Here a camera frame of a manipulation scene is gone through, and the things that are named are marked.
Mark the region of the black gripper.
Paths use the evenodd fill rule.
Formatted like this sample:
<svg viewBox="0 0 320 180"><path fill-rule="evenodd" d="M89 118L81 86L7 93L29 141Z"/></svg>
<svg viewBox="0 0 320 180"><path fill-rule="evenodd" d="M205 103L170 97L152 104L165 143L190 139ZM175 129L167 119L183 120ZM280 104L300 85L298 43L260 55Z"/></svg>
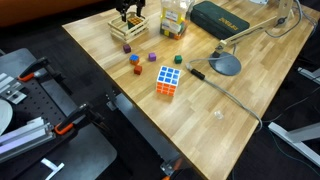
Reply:
<svg viewBox="0 0 320 180"><path fill-rule="evenodd" d="M136 5L136 15L141 17L142 8L145 6L145 0L116 0L116 10L120 12L123 22L127 21L127 10Z"/></svg>

